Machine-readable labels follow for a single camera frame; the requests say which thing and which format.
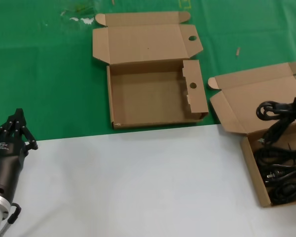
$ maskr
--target white surface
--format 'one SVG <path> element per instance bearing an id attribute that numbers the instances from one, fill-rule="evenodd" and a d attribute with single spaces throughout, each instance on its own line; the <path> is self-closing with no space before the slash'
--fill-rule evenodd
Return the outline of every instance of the white surface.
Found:
<path id="1" fill-rule="evenodd" d="M 7 237 L 287 237 L 296 205 L 261 208 L 220 126 L 39 142 Z"/>

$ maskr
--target green cloth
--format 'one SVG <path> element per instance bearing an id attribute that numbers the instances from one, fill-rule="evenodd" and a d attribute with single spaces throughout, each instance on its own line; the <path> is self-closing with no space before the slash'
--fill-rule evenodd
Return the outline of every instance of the green cloth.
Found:
<path id="1" fill-rule="evenodd" d="M 111 128 L 105 64 L 92 58 L 92 29 L 100 26 L 70 18 L 171 10 L 191 13 L 204 84 L 296 61 L 296 0 L 0 0 L 0 125 L 20 107 L 38 140 L 152 129 Z M 215 93 L 206 87 L 207 99 Z M 209 107 L 198 125 L 218 122 Z"/>

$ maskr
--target empty cardboard box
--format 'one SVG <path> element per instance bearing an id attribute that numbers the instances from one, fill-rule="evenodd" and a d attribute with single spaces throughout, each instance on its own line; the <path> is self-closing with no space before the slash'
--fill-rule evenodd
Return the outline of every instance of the empty cardboard box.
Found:
<path id="1" fill-rule="evenodd" d="M 97 14 L 93 56 L 109 63 L 114 128 L 200 121 L 208 114 L 198 60 L 203 50 L 188 12 Z"/>
<path id="2" fill-rule="evenodd" d="M 296 97 L 296 62 L 255 68 L 210 78 L 209 87 L 221 89 L 210 101 L 228 132 L 246 135 L 241 147 L 253 185 L 263 207 L 272 203 L 259 173 L 254 151 L 261 148 L 258 139 L 276 121 L 262 121 L 256 115 L 264 101 L 291 103 Z M 296 149 L 296 122 L 293 123 L 275 146 Z"/>

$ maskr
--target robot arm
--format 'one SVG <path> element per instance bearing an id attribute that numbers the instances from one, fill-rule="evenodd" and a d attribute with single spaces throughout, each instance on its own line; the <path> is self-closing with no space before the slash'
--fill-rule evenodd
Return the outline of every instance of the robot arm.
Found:
<path id="1" fill-rule="evenodd" d="M 25 137 L 29 142 L 27 145 L 22 140 Z M 25 157 L 29 150 L 37 150 L 35 138 L 26 128 L 26 120 L 23 110 L 17 109 L 15 114 L 8 117 L 7 122 L 0 126 L 0 224 L 9 216 L 11 205 L 17 187 L 19 175 L 23 169 Z M 17 216 L 8 222 L 14 222 Z"/>

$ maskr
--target power cord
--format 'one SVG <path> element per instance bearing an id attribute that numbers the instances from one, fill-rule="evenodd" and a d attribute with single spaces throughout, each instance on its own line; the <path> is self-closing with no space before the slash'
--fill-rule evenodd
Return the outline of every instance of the power cord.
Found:
<path id="1" fill-rule="evenodd" d="M 296 97 L 290 104 L 265 101 L 258 106 L 256 113 L 260 120 L 279 119 L 262 137 L 265 145 L 272 145 L 278 141 L 288 126 L 296 120 Z"/>
<path id="2" fill-rule="evenodd" d="M 286 182 L 275 187 L 269 193 L 273 204 L 286 204 L 296 200 L 296 182 Z"/>
<path id="3" fill-rule="evenodd" d="M 267 146 L 256 150 L 254 157 L 259 166 L 284 164 L 289 160 L 296 160 L 296 150 Z"/>
<path id="4" fill-rule="evenodd" d="M 273 204 L 285 204 L 296 200 L 296 150 L 264 147 L 254 153 L 262 180 Z M 293 165 L 284 165 L 293 161 Z"/>

